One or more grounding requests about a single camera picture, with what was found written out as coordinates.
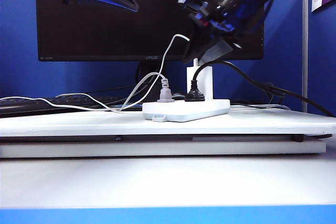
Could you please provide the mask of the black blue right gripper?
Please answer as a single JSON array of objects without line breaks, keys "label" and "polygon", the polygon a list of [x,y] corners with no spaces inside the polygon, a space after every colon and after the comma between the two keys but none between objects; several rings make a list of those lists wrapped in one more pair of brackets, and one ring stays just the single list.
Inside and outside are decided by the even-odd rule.
[{"label": "black blue right gripper", "polygon": [[217,6],[212,12],[207,7],[206,0],[185,0],[194,28],[184,52],[184,63],[195,58],[208,63],[228,54],[233,48],[241,48],[235,38],[237,29],[226,20],[226,14],[220,13],[222,7]]}]

